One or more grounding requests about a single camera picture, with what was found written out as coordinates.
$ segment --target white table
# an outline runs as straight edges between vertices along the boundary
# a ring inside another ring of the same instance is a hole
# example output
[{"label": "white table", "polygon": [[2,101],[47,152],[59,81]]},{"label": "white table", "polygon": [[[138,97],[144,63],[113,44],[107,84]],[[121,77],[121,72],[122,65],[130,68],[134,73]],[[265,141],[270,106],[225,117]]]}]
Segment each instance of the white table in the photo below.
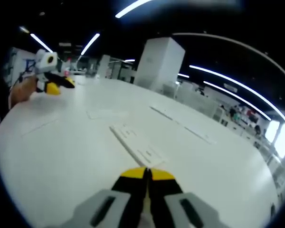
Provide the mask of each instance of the white table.
[{"label": "white table", "polygon": [[[80,79],[54,97],[34,94],[15,106],[0,125],[0,172],[25,219],[35,227],[60,225],[74,209],[123,171],[138,167],[109,130],[122,122],[158,146],[184,192],[191,191],[235,228],[267,223],[277,205],[270,171],[256,148],[203,114],[152,91],[122,81]],[[150,105],[202,129],[216,144],[185,130]],[[90,120],[87,112],[107,109],[128,117]]]}]

